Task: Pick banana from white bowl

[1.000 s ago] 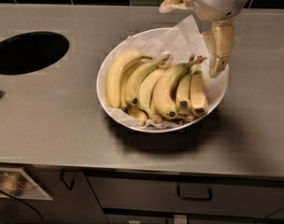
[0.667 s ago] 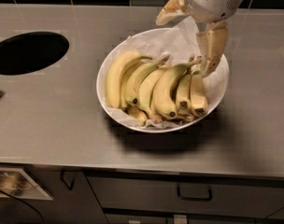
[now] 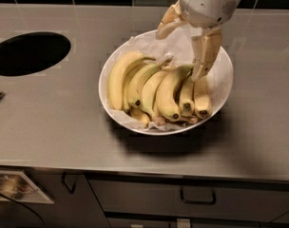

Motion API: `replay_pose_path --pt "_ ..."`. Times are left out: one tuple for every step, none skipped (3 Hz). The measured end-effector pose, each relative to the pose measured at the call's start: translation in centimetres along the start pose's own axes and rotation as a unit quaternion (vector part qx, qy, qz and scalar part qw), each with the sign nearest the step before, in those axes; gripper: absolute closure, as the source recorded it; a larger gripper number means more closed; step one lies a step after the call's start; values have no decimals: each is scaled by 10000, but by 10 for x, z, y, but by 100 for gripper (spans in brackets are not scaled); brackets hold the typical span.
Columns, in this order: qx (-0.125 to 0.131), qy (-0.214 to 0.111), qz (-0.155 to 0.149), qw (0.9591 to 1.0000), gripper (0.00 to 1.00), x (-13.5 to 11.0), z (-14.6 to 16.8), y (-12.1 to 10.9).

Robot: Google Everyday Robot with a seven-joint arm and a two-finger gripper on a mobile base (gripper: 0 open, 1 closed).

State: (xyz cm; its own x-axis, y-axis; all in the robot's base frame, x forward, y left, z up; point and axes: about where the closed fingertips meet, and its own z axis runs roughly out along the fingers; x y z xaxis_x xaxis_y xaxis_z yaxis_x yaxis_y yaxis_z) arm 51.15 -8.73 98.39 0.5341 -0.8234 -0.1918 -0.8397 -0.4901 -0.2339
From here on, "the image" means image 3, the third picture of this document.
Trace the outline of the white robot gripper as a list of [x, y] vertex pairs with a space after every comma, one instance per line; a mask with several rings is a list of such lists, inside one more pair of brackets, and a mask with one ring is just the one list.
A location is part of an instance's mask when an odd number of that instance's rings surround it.
[[222, 45], [222, 29], [216, 27], [231, 19], [241, 0], [179, 0], [165, 12], [158, 25], [156, 38], [165, 39], [187, 22], [192, 28], [194, 53], [192, 80], [199, 81], [214, 65]]

